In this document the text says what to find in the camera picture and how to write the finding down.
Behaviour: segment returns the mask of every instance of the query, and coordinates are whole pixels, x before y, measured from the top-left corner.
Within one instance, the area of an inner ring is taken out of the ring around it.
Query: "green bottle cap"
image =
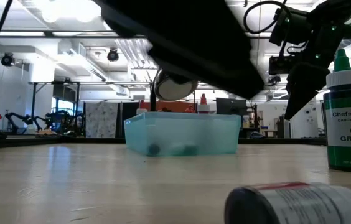
[[[345,54],[344,49],[337,51],[337,56],[335,59],[335,69],[333,72],[339,72],[344,70],[351,70],[350,60]]]

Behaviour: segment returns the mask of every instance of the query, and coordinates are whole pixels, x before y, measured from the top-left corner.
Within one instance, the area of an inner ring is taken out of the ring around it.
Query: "security camera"
[[[108,60],[110,62],[116,62],[117,60],[119,60],[118,49],[110,49],[108,54]]]
[[[3,58],[1,59],[1,65],[4,65],[5,67],[12,67],[15,65],[15,59],[14,59],[14,54],[13,53],[5,53]]]

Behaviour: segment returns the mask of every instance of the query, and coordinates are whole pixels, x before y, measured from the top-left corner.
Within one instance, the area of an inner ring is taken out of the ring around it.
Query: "light blue plastic bin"
[[[147,156],[234,154],[238,115],[148,112],[124,121],[129,149]]]

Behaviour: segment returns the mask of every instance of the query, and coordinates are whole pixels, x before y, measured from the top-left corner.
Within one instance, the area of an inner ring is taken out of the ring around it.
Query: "table surface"
[[[233,188],[273,182],[351,188],[324,147],[239,145],[237,155],[144,157],[119,144],[0,149],[0,223],[223,223]]]

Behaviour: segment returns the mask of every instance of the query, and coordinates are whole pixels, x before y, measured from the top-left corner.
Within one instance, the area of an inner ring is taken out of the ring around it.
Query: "white label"
[[[351,147],[351,108],[327,109],[326,128],[328,145]]]
[[[336,204],[317,187],[259,190],[273,207],[280,224],[338,224]]]

